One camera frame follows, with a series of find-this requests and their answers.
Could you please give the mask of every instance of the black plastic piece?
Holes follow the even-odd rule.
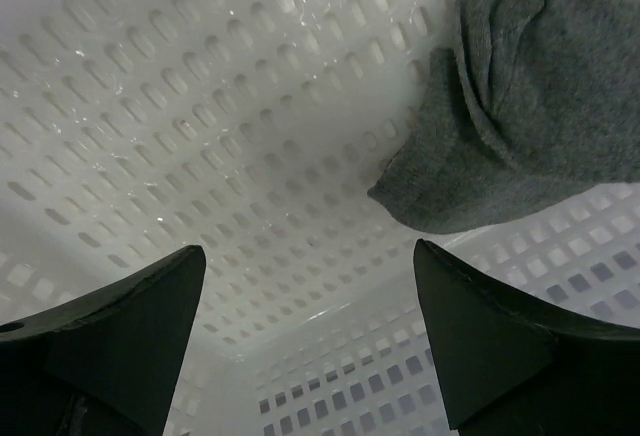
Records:
[[[202,249],[186,247],[0,326],[0,434],[161,435],[205,267]]]
[[[420,306],[461,436],[640,434],[640,330],[548,304],[419,241]]]

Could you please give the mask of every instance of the square hole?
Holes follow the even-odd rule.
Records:
[[[589,211],[587,211],[587,208],[585,208],[582,204],[572,205],[569,208],[569,214],[576,222],[584,221],[589,216],[591,216],[591,213],[589,213]]]
[[[258,371],[256,373],[256,389],[264,388],[267,384],[267,375],[264,374],[264,371]]]
[[[387,338],[380,338],[376,341],[376,349],[380,353],[381,357],[384,357],[391,353],[391,344]]]
[[[611,206],[611,201],[609,201],[603,194],[596,194],[589,198],[589,204],[598,211],[602,211],[603,209]]]
[[[314,354],[309,350],[309,348],[302,348],[300,350],[300,359],[302,359],[302,364],[307,366],[313,362]]]
[[[362,401],[365,398],[364,389],[362,388],[362,384],[356,383],[349,388],[351,392],[351,397],[354,402]]]
[[[379,374],[374,374],[369,378],[369,386],[371,386],[371,391],[373,391],[374,394],[384,389],[384,384]]]
[[[404,329],[401,329],[393,333],[393,339],[395,340],[396,344],[401,348],[403,346],[406,346],[410,342],[409,334]]]
[[[184,402],[185,395],[186,395],[186,388],[178,386],[175,394],[173,395],[171,406],[176,409],[182,409],[182,403]]]
[[[624,309],[633,309],[638,305],[638,299],[626,289],[617,293],[614,298]]]
[[[491,269],[491,265],[489,264],[489,261],[487,261],[482,256],[478,256],[478,255],[471,258],[471,265],[475,267],[478,271],[482,271],[483,273],[488,273],[490,272],[489,270]]]
[[[416,374],[424,371],[422,363],[417,356],[411,356],[405,361],[405,363],[407,364],[407,369],[409,370],[409,374],[411,374],[411,376],[415,376]]]
[[[542,227],[542,225],[540,223],[534,223],[531,226],[531,229],[529,229],[529,234],[531,235],[531,238],[536,243],[541,243],[541,242],[549,239],[549,233],[547,232],[546,229],[544,229]]]
[[[620,234],[627,234],[635,228],[635,224],[633,224],[626,216],[618,216],[617,218],[612,219],[611,224],[614,228],[620,231]]]
[[[373,362],[373,356],[371,355],[371,350],[369,348],[360,348],[358,350],[358,357],[360,358],[363,366]]]
[[[576,256],[582,256],[591,251],[591,246],[589,246],[583,238],[576,238],[569,241],[569,247]]]
[[[606,281],[607,279],[613,278],[613,272],[604,264],[598,263],[594,266],[591,266],[591,272],[598,278],[599,281]]]
[[[613,239],[611,233],[604,228],[596,228],[589,231],[589,236],[593,239],[597,244],[605,244]]]
[[[351,329],[351,338],[354,341],[360,339],[363,336],[364,336],[364,332],[362,330],[360,330],[359,328],[352,328]]]
[[[199,368],[195,374],[194,383],[197,388],[203,389],[209,380],[209,371],[207,368]]]
[[[309,410],[307,408],[302,408],[297,413],[298,416],[298,424],[301,428],[305,426],[309,426],[311,424],[311,416],[309,415]]]
[[[340,348],[344,348],[346,344],[347,344],[347,338],[345,338],[344,336],[338,336],[336,338],[334,346],[336,349],[340,349]]]
[[[502,245],[497,244],[492,248],[492,250],[496,264],[502,264],[506,261],[509,261],[509,253],[502,247]]]
[[[429,363],[429,365],[435,366],[435,363],[433,362],[433,353],[431,351],[431,348],[425,349],[424,355],[427,358],[427,362]]]
[[[527,261],[527,269],[536,278],[539,278],[540,276],[544,276],[545,274],[547,274],[549,272],[549,269],[542,262],[542,260],[540,258],[534,258],[534,259],[530,259],[529,261]],[[520,284],[525,284],[526,282],[527,282],[527,280],[525,278],[524,282],[521,282]]]
[[[562,231],[565,231],[571,227],[567,220],[559,214],[556,214],[552,216],[551,219],[549,219],[549,225],[556,233],[561,233]]]
[[[613,260],[622,269],[630,269],[638,265],[638,262],[626,251],[621,251],[613,256]]]
[[[313,378],[309,381],[309,390],[314,391],[320,387],[320,380],[318,378]]]
[[[416,404],[413,402],[413,398],[410,394],[405,394],[404,396],[400,396],[398,399],[400,403],[400,409],[402,410],[402,414],[405,416],[407,414],[411,414],[416,410]]]
[[[331,383],[338,379],[338,373],[335,370],[332,370],[325,374],[325,377],[327,378],[327,383]]]
[[[556,267],[567,264],[570,261],[567,255],[564,254],[564,251],[562,251],[560,248],[552,249],[551,251],[549,251],[547,256],[549,257],[551,262],[556,265]]]
[[[331,399],[333,400],[333,406],[336,408],[336,411],[340,411],[347,407],[347,400],[342,391],[335,393],[331,396]]]
[[[304,394],[304,391],[302,390],[302,386],[297,385],[291,388],[291,396],[293,396],[293,399],[298,399],[303,394]]]
[[[293,421],[291,421],[291,416],[285,416],[280,420],[280,429],[282,430],[282,434],[293,433]]]
[[[449,423],[447,423],[447,418],[444,416],[436,419],[431,423],[431,426],[433,426],[436,436],[449,436],[449,434],[451,434],[451,431],[449,430]]]
[[[346,375],[356,370],[356,365],[353,362],[351,356],[346,356],[340,360],[340,366],[342,366],[342,372]]]
[[[411,311],[416,309],[416,303],[414,301],[403,301],[402,302],[402,311],[404,314],[409,314]]]
[[[296,369],[296,362],[291,356],[287,356],[284,360],[284,366],[287,373],[293,373]]]
[[[342,436],[357,436],[356,428],[351,421],[343,423],[340,429],[342,430]]]
[[[329,414],[329,408],[327,407],[327,403],[325,403],[324,399],[321,399],[314,404],[313,408],[316,410],[316,417],[318,419],[322,419]]]
[[[9,312],[9,307],[11,306],[11,298],[8,298],[4,294],[0,293],[0,318],[2,320],[7,319],[3,317],[3,314]]]
[[[60,296],[58,297],[58,304],[68,303],[72,299],[76,299],[76,296],[74,296],[73,294],[69,293],[68,291],[63,291],[62,293],[60,293]]]
[[[195,367],[195,363],[185,362],[184,366],[182,367],[182,374],[180,375],[180,377],[189,382],[193,381],[193,373],[195,371]]]
[[[589,309],[593,311],[593,313],[596,315],[598,319],[602,319],[606,321],[611,319],[611,317],[613,316],[613,311],[611,311],[611,308],[609,307],[609,305],[604,301],[597,302],[596,304],[591,306],[591,308]]]
[[[382,422],[384,424],[389,424],[390,422],[396,420],[396,413],[389,403],[380,406],[379,411],[380,417],[382,418]]]
[[[424,429],[423,426],[419,426],[409,431],[409,436],[429,436],[429,433],[427,433],[427,430]]]
[[[28,316],[32,316],[34,313],[37,313],[38,309],[34,308],[30,304],[21,304],[15,310],[15,313],[12,315],[12,319],[22,319]]]
[[[370,433],[376,429],[376,422],[373,419],[373,414],[364,413],[360,416],[360,426],[365,433]]]
[[[384,312],[384,317],[388,323],[393,323],[396,319],[399,318],[398,313],[393,309],[387,309]]]
[[[520,234],[516,234],[511,240],[511,247],[516,254],[521,254],[529,249],[529,244]]]
[[[421,387],[418,390],[418,396],[420,396],[420,401],[425,406],[429,406],[437,401],[436,393],[433,391],[431,385],[427,384],[426,386]]]
[[[200,405],[200,401],[198,399],[190,399],[187,403],[187,414],[192,418],[195,417],[198,412],[198,406]]]
[[[380,329],[382,327],[382,324],[380,324],[380,321],[378,321],[375,318],[372,318],[369,320],[369,331],[373,332],[377,329]]]
[[[276,394],[276,406],[277,407],[282,406],[286,402],[287,402],[287,397],[285,396],[284,393]]]
[[[569,278],[569,284],[571,284],[573,289],[575,289],[578,293],[582,293],[588,289],[591,289],[591,285],[586,279],[584,279],[584,276],[582,276],[581,274],[571,276]]]
[[[42,278],[36,283],[36,287],[33,288],[33,295],[40,301],[46,301],[53,293],[55,286],[47,278]]]
[[[263,399],[260,401],[260,414],[268,413],[271,410],[269,407],[269,400]]]
[[[633,189],[628,184],[610,186],[609,192],[618,199],[626,199],[633,194]]]
[[[522,273],[520,268],[515,266],[507,271],[507,279],[514,286],[524,286],[527,284],[527,277]]]
[[[24,264],[18,264],[14,266],[14,268],[9,272],[9,276],[7,276],[7,281],[9,281],[14,286],[24,286],[29,278],[33,274],[33,269],[28,268]]]
[[[553,301],[556,304],[560,304],[563,301],[566,301],[567,299],[569,299],[569,296],[567,296],[567,293],[565,293],[564,289],[562,289],[562,287],[558,284],[555,284],[550,288],[547,288],[547,294],[551,298],[551,301]]]
[[[318,356],[320,356],[321,358],[325,357],[330,352],[331,352],[331,348],[326,343],[322,343],[320,345],[320,348],[318,348]]]
[[[387,369],[387,375],[389,376],[389,380],[391,381],[391,384],[398,384],[404,379],[402,377],[402,372],[400,371],[400,367],[397,364]]]
[[[411,331],[413,331],[413,334],[420,337],[427,332],[427,327],[425,326],[424,321],[419,319],[411,325]]]

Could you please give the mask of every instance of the fabric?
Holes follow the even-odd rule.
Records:
[[[640,0],[457,0],[418,123],[369,195],[412,228],[640,181]]]

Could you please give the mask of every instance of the white plastic basket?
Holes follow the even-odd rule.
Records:
[[[202,244],[167,435],[449,433],[420,235],[365,190],[406,139],[453,0],[2,1],[2,321]],[[639,225],[638,189],[610,186],[435,240],[637,326]]]

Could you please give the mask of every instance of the perforated plastic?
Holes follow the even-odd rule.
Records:
[[[201,244],[166,434],[448,434],[420,235],[365,190],[406,139],[453,1],[3,0],[0,318]],[[639,325],[639,224],[636,187],[612,186],[436,241]]]

